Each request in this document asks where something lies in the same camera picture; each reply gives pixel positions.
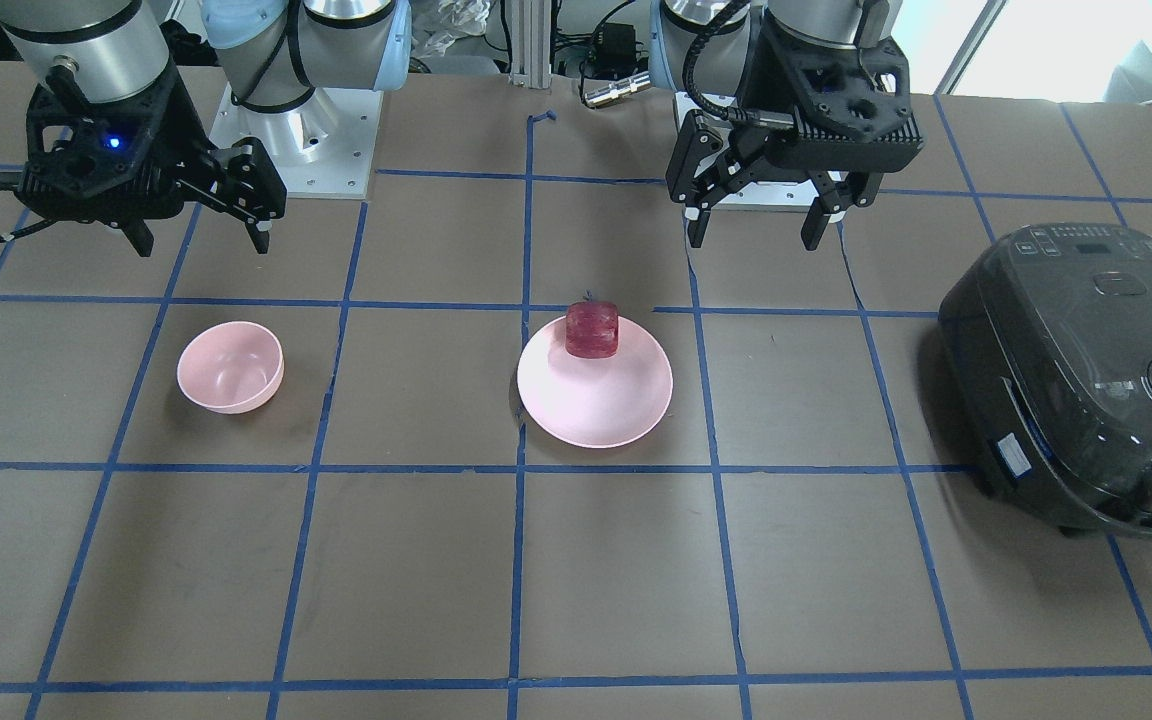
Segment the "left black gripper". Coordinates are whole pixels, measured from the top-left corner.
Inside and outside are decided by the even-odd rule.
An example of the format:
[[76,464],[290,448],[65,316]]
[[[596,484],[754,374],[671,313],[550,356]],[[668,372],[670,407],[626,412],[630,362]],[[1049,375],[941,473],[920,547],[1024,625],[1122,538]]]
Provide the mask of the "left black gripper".
[[831,220],[869,209],[887,174],[924,146],[895,15],[761,15],[726,136],[685,111],[666,170],[703,245],[718,202],[755,182],[808,182],[817,197],[799,232],[818,249]]

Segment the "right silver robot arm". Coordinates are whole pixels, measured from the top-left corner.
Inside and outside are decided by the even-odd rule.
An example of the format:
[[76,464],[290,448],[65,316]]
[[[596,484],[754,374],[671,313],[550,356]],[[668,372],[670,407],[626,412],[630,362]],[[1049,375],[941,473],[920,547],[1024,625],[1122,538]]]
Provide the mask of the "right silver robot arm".
[[151,1],[0,1],[37,85],[26,162],[0,179],[35,223],[100,223],[142,258],[151,220],[196,202],[256,252],[285,217],[287,164],[343,131],[329,91],[392,91],[410,71],[407,1],[204,1],[200,32]]

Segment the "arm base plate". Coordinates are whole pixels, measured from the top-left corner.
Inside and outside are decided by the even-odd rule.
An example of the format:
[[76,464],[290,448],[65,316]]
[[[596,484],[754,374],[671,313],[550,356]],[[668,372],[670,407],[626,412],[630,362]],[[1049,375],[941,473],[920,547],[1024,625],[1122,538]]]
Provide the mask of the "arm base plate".
[[232,146],[260,138],[291,199],[365,200],[387,94],[356,88],[319,88],[306,104],[283,113],[238,108],[223,96],[210,141]]
[[[733,100],[735,100],[735,97],[727,94],[704,94],[704,97],[710,103],[721,106],[732,105]],[[698,109],[698,105],[685,92],[677,92],[675,94],[675,120],[680,129],[682,129],[682,123],[684,123],[687,111],[691,109]],[[692,173],[695,177],[699,177],[704,170],[708,170],[710,167],[717,164],[717,159],[721,156],[721,150],[726,146],[728,136],[730,136],[730,124],[723,124],[712,118],[707,119],[707,123],[710,135],[717,136],[721,147],[714,151],[703,151],[704,154],[698,164],[698,168]],[[809,179],[805,179],[805,181],[755,181],[746,184],[738,192],[718,200],[714,210],[796,211],[796,213],[806,213],[814,197],[817,197],[817,188],[814,188],[814,184]]]

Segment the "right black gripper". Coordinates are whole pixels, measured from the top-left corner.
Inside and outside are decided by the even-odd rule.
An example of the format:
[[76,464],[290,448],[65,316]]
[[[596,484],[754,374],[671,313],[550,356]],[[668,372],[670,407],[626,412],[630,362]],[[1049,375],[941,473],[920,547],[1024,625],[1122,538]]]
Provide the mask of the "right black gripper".
[[146,220],[174,217],[187,200],[237,219],[255,252],[268,253],[287,204],[262,141],[228,149],[209,141],[174,65],[109,103],[84,94],[76,68],[52,65],[29,100],[14,195],[44,219],[116,223],[141,258],[156,245]]

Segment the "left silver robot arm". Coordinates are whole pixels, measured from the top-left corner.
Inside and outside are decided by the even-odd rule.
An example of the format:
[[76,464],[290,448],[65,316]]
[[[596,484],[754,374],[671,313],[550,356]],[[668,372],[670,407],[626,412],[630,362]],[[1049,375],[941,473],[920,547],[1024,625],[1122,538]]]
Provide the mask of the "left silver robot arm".
[[755,183],[814,188],[801,242],[869,209],[924,149],[899,1],[657,1],[649,78],[685,94],[666,169],[700,247],[719,202]]

